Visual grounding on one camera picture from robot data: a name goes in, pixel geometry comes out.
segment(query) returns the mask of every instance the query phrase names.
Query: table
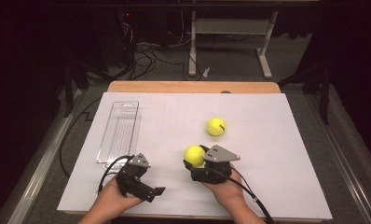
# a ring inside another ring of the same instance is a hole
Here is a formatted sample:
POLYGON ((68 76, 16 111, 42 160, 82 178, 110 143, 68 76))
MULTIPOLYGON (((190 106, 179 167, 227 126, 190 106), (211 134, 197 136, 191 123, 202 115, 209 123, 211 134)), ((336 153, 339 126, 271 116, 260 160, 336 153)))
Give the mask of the table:
POLYGON ((204 19, 197 18, 197 12, 193 11, 191 19, 191 48, 189 52, 188 74, 192 77, 197 74, 197 34, 263 35, 265 37, 264 44, 262 48, 256 49, 256 52, 264 77, 271 79, 272 74, 270 73, 265 53, 277 15, 278 12, 273 11, 270 18, 265 18, 263 20, 204 19))
MULTIPOLYGON (((240 155, 234 165, 274 220, 332 218, 285 95, 268 82, 113 82, 101 100, 58 210, 84 213, 92 205, 104 172, 96 155, 111 104, 118 99, 140 102, 137 152, 143 152, 152 165, 142 181, 152 188, 166 187, 152 203, 142 203, 124 216, 230 218, 207 189, 191 180, 182 163, 184 149, 198 143, 217 144, 240 155), (204 130, 205 120, 217 114, 226 120, 227 130, 212 137, 204 130)), ((246 201, 264 216, 251 197, 246 195, 246 201)))

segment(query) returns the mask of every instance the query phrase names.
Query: black cable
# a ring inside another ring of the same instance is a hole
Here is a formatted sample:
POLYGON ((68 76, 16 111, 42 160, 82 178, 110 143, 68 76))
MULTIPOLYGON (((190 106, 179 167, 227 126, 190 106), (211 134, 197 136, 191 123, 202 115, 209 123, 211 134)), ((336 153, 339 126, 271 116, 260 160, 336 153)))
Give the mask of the black cable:
POLYGON ((66 169, 64 168, 64 164, 63 164, 63 160, 62 160, 62 149, 63 149, 63 143, 64 141, 66 140, 67 136, 69 135, 69 132, 73 129, 73 127, 75 126, 77 120, 82 116, 82 115, 87 115, 86 116, 86 119, 85 121, 93 121, 93 119, 90 119, 89 118, 89 112, 87 112, 87 110, 93 105, 95 104, 96 102, 98 102, 102 97, 99 97, 98 99, 92 101, 89 105, 87 105, 84 110, 75 118, 75 121, 73 121, 72 125, 67 129, 66 131, 66 134, 63 136, 63 139, 61 141, 61 145, 60 145, 60 164, 61 164, 61 168, 63 170, 63 173, 67 176, 67 177, 70 177, 69 173, 66 171, 66 169))
POLYGON ((118 72, 117 74, 113 75, 113 77, 115 77, 116 79, 118 79, 119 77, 123 77, 125 74, 127 74, 132 69, 133 66, 134 66, 133 60, 130 60, 127 63, 124 70, 122 70, 122 71, 118 72))
POLYGON ((268 220, 268 223, 270 224, 274 224, 275 222, 273 221, 272 217, 270 216, 267 208, 261 203, 261 201, 252 193, 251 190, 248 190, 246 187, 244 187, 240 182, 238 182, 237 180, 231 178, 230 176, 226 176, 226 175, 223 175, 221 174, 220 172, 212 169, 212 168, 209 168, 207 167, 207 169, 209 171, 212 171, 220 176, 223 176, 225 177, 227 180, 233 182, 234 184, 238 185, 239 187, 241 187, 242 189, 244 189, 250 196, 252 196, 253 200, 258 204, 258 206, 261 208, 262 212, 264 213, 264 215, 266 216, 267 220, 268 220))
POLYGON ((143 46, 147 46, 147 49, 135 50, 135 54, 142 54, 144 56, 139 57, 139 58, 134 58, 134 60, 135 60, 136 65, 138 65, 140 67, 145 67, 145 69, 144 69, 143 72, 136 75, 136 66, 135 66, 132 73, 128 76, 128 80, 135 80, 139 77, 142 77, 142 76, 150 73, 151 71, 153 71, 156 68, 158 62, 173 64, 173 65, 182 65, 182 74, 184 73, 184 64, 185 63, 171 63, 171 62, 162 60, 154 52, 152 44, 143 45, 143 46), (147 59, 148 63, 147 64, 141 64, 140 61, 143 60, 143 59, 147 59))
POLYGON ((241 178, 241 179, 244 181, 244 183, 246 184, 246 186, 247 186, 247 188, 249 189, 249 191, 252 192, 252 189, 250 188, 249 184, 247 183, 247 181, 246 181, 246 179, 243 177, 243 175, 241 175, 240 172, 239 172, 237 169, 235 169, 235 168, 233 168, 233 167, 231 167, 231 169, 234 170, 236 173, 238 173, 238 175, 240 176, 240 178, 241 178))
POLYGON ((109 173, 109 171, 111 170, 111 168, 118 162, 118 161, 120 161, 120 160, 122 160, 122 159, 131 159, 131 158, 133 158, 132 156, 121 156, 121 157, 118 157, 118 158, 116 158, 107 168, 106 168, 106 170, 104 171, 104 174, 103 174, 103 176, 102 176, 102 179, 101 179, 101 182, 99 183, 99 187, 98 187, 98 194, 102 191, 102 189, 103 189, 103 182, 104 182, 104 179, 108 176, 108 175, 110 175, 110 174, 112 174, 112 173, 109 173))

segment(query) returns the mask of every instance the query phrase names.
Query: wire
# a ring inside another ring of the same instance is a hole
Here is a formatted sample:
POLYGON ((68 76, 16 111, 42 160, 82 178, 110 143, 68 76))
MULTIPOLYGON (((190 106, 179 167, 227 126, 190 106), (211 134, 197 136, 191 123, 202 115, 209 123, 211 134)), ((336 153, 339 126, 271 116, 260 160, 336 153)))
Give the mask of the wire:
POLYGON ((101 182, 99 183, 99 187, 98 187, 98 194, 99 193, 101 193, 101 191, 102 191, 102 189, 103 189, 103 182, 104 182, 104 179, 108 176, 108 175, 110 175, 110 174, 112 174, 112 173, 109 173, 109 171, 111 170, 111 168, 118 162, 118 161, 120 161, 120 160, 122 160, 122 159, 127 159, 127 160, 129 160, 129 159, 131 159, 131 158, 133 158, 132 156, 121 156, 121 157, 118 157, 118 158, 116 158, 107 168, 106 168, 106 170, 104 171, 104 174, 103 174, 103 176, 102 176, 102 179, 101 179, 101 182))
POLYGON ((191 38, 188 38, 188 40, 185 41, 185 42, 183 42, 183 43, 180 43, 180 44, 177 44, 177 45, 169 45, 168 47, 169 47, 169 48, 177 48, 177 47, 181 47, 181 46, 183 46, 183 45, 188 44, 190 41, 191 41, 191 38))
POLYGON ((131 30, 131 37, 130 37, 129 44, 132 43, 132 39, 133 39, 133 30, 132 30, 132 28, 126 22, 122 22, 121 24, 123 24, 123 25, 125 25, 127 27, 127 30, 126 30, 126 32, 124 34, 124 38, 127 36, 128 30, 129 29, 131 30))
POLYGON ((82 115, 87 115, 86 116, 86 119, 85 121, 93 121, 93 119, 90 119, 89 118, 89 112, 87 112, 87 110, 93 105, 95 104, 96 102, 98 102, 102 97, 99 97, 98 99, 92 101, 89 105, 87 105, 84 110, 75 118, 75 121, 72 123, 72 125, 67 129, 66 131, 66 134, 64 135, 62 141, 61 141, 61 145, 60 145, 60 155, 59 155, 59 158, 60 158, 60 164, 61 164, 61 168, 63 170, 63 173, 67 176, 67 177, 70 177, 69 173, 66 171, 65 167, 64 167, 64 164, 63 164, 63 159, 62 159, 62 152, 63 152, 63 143, 65 142, 67 136, 69 135, 69 132, 73 129, 73 127, 75 126, 77 120, 82 116, 82 115))
POLYGON ((132 71, 130 72, 127 80, 136 80, 139 77, 142 77, 151 71, 153 71, 158 62, 167 63, 167 64, 173 64, 173 65, 181 65, 182 66, 182 74, 184 73, 185 63, 172 63, 165 60, 162 60, 157 56, 157 54, 153 50, 154 44, 152 43, 140 43, 137 45, 139 47, 138 50, 135 50, 134 52, 134 63, 135 66, 133 67, 132 71), (143 72, 136 74, 136 68, 144 67, 143 72))
POLYGON ((130 60, 127 63, 127 66, 124 68, 124 70, 122 70, 121 72, 117 73, 113 77, 115 77, 116 79, 118 79, 119 77, 124 76, 125 74, 129 73, 129 71, 132 69, 133 66, 134 66, 134 61, 133 60, 130 60))
POLYGON ((220 172, 210 168, 210 167, 206 167, 209 171, 212 171, 220 176, 223 176, 225 177, 227 180, 233 182, 234 184, 238 185, 239 187, 241 187, 242 189, 244 189, 250 196, 252 196, 253 200, 258 204, 258 206, 261 208, 262 212, 264 213, 264 215, 266 216, 267 220, 268 220, 268 223, 270 224, 274 224, 275 222, 273 221, 272 217, 270 216, 267 208, 261 203, 261 201, 252 193, 251 190, 247 189, 246 187, 244 187, 240 182, 238 182, 237 180, 231 178, 230 176, 226 176, 226 175, 223 175, 221 174, 220 172))
POLYGON ((240 178, 244 181, 244 183, 246 184, 247 188, 249 189, 249 191, 252 192, 252 189, 250 188, 249 184, 247 183, 246 179, 243 177, 243 175, 241 175, 239 173, 239 171, 237 171, 235 168, 231 167, 232 170, 234 170, 236 173, 238 173, 238 175, 240 176, 240 178))

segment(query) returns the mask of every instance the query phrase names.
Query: gray carpet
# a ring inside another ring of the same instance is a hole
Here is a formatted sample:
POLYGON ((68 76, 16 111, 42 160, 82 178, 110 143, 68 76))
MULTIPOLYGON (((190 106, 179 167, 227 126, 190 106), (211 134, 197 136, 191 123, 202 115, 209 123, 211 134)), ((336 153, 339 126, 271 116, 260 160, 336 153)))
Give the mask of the gray carpet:
MULTIPOLYGON (((212 49, 205 49, 212 46, 213 42, 209 38, 201 38, 198 45, 203 48, 199 48, 198 50, 198 67, 202 73, 207 67, 210 67, 208 77, 203 77, 201 80, 266 81, 263 78, 262 70, 254 52, 254 49, 262 43, 261 41, 262 39, 258 36, 248 38, 246 41, 219 40, 215 41, 212 49)), ((308 42, 308 37, 291 40, 286 35, 271 40, 267 52, 268 63, 273 74, 271 81, 280 81, 294 73, 308 42)), ((188 68, 188 47, 169 49, 154 47, 154 52, 163 61, 184 63, 184 66, 157 61, 155 69, 149 74, 138 78, 139 80, 184 80, 188 78, 186 75, 188 68)), ((146 59, 141 59, 140 63, 148 63, 144 60, 146 59)), ((143 67, 139 67, 137 72, 142 72, 143 70, 143 67)), ((106 91, 107 86, 108 83, 104 81, 91 81, 91 86, 84 93, 83 100, 76 109, 75 115, 79 115, 90 103, 99 99, 102 93, 106 91)), ((307 97, 301 92, 300 86, 299 84, 288 85, 282 89, 282 92, 286 93, 295 116, 296 124, 319 181, 326 193, 326 200, 334 217, 333 220, 325 221, 324 223, 366 223, 350 193, 343 174, 338 168, 339 166, 332 152, 332 146, 325 135, 323 127, 313 113, 307 97)), ((338 144, 345 149, 346 158, 351 168, 353 168, 354 173, 359 178, 368 198, 371 199, 371 155, 352 125, 351 119, 349 119, 346 111, 341 106, 335 90, 333 88, 331 89, 329 105, 330 128, 333 130, 338 144)), ((98 103, 99 101, 87 110, 90 118, 93 118, 98 103)), ((91 121, 86 120, 86 116, 84 114, 76 120, 76 124, 63 142, 62 158, 65 170, 68 173, 71 173, 74 167, 91 124, 91 121)), ((19 186, 13 191, 13 194, 0 214, 0 223, 8 222, 12 210, 14 210, 18 199, 23 193, 43 154, 44 149, 40 149, 31 160, 19 186)), ((60 166, 58 154, 24 223, 77 223, 81 216, 67 215, 56 210, 67 180, 60 166)), ((188 222, 191 223, 191 221, 187 220, 128 217, 120 217, 113 221, 113 223, 188 222)), ((212 222, 192 221, 192 223, 212 222)))

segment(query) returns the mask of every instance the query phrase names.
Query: wooden edge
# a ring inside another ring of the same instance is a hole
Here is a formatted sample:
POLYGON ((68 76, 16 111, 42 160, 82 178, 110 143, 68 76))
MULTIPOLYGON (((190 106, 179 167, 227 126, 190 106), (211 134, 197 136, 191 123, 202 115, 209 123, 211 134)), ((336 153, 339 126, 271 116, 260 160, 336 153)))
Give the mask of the wooden edge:
MULTIPOLYGON (((87 212, 69 212, 69 215, 85 215, 87 212)), ((174 215, 144 215, 144 214, 127 214, 124 213, 122 217, 146 217, 146 218, 174 218, 174 219, 207 219, 207 220, 232 220, 232 217, 209 217, 209 216, 174 216, 174 215)), ((323 222, 319 218, 289 218, 289 217, 277 217, 273 218, 275 222, 300 222, 300 223, 319 223, 323 222)))
POLYGON ((281 93, 275 82, 113 81, 109 92, 281 93))

